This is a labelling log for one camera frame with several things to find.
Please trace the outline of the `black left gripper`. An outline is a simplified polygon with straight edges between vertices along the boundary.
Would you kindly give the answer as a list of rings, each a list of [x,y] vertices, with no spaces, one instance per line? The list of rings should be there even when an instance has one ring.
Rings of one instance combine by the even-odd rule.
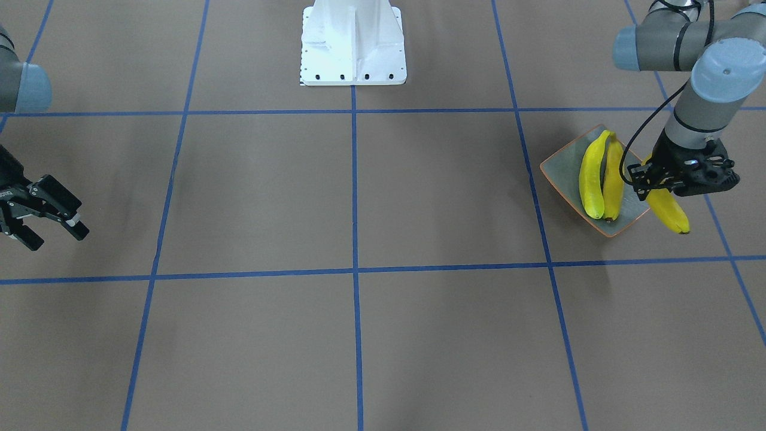
[[[718,142],[708,138],[700,149],[689,149],[675,144],[662,132],[649,158],[649,188],[673,193],[717,193],[717,180],[706,174],[712,168],[708,159],[714,155]]]

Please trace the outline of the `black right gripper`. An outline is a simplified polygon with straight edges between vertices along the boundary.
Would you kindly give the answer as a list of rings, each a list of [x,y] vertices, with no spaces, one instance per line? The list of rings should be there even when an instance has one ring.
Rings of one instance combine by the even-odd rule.
[[[31,196],[41,199],[45,216],[60,223],[77,241],[90,233],[78,212],[82,202],[52,175],[43,175],[31,183],[24,177],[22,164],[5,147],[1,147],[1,192],[2,233],[30,251],[44,245],[43,238],[22,222],[23,217],[32,215],[30,210],[37,210]]]

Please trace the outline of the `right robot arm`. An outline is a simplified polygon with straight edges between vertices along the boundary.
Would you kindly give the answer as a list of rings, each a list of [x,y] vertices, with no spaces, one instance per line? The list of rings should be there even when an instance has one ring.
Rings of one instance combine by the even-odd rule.
[[[1,27],[1,111],[3,114],[36,114],[48,109],[52,88],[47,72],[40,65],[22,61],[16,46]],[[25,177],[24,166],[5,147],[1,147],[1,227],[2,234],[21,242],[30,251],[44,243],[24,224],[28,217],[46,218],[59,223],[76,240],[83,240],[89,229],[78,213],[82,202],[52,175],[35,182]]]

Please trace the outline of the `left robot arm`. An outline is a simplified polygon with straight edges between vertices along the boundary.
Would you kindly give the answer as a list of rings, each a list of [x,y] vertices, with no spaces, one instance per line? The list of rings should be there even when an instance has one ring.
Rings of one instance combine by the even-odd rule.
[[[712,1],[654,1],[643,21],[623,28],[613,43],[621,70],[689,72],[648,161],[627,167],[640,200],[655,189],[685,197],[740,182],[721,136],[764,80],[764,3],[706,22],[704,6],[715,9]]]

